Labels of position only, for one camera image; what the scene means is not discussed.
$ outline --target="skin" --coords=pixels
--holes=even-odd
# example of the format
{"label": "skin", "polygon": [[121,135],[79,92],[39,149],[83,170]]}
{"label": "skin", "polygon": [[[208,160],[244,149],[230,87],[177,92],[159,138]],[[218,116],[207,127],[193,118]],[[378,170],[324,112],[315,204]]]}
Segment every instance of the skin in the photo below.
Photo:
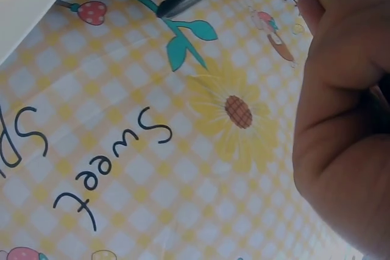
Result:
{"label": "skin", "polygon": [[390,0],[299,0],[313,34],[294,134],[299,192],[363,253],[390,259],[390,136],[361,96],[390,73]]}

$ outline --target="yellow check pattern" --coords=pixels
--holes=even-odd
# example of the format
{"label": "yellow check pattern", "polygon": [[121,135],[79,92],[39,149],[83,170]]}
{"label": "yellow check pattern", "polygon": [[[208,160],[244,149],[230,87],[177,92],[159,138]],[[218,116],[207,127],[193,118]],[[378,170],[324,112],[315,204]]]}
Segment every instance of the yellow check pattern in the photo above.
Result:
{"label": "yellow check pattern", "polygon": [[0,67],[0,259],[361,259],[294,187],[293,0],[202,1],[175,20],[213,27],[180,28],[207,69],[186,49],[175,72],[165,22],[98,1],[103,24],[53,7]]}

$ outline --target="yellow checkered tablecloth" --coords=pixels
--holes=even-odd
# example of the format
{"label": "yellow checkered tablecloth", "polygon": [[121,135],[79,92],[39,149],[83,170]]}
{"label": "yellow checkered tablecloth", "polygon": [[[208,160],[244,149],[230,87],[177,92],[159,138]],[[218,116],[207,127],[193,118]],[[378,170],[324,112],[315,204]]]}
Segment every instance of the yellow checkered tablecloth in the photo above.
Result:
{"label": "yellow checkered tablecloth", "polygon": [[0,260],[361,259],[292,178],[296,0],[64,0],[0,67]]}

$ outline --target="yellow flower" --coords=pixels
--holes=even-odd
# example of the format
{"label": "yellow flower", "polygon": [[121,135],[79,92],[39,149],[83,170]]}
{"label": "yellow flower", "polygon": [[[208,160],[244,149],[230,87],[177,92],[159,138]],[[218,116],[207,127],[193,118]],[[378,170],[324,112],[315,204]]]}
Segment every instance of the yellow flower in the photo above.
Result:
{"label": "yellow flower", "polygon": [[252,162],[261,172],[273,159],[277,122],[260,101],[258,85],[247,84],[246,70],[224,61],[207,62],[208,72],[191,76],[190,107],[198,113],[195,127],[214,144],[216,153],[233,170],[248,172]]}

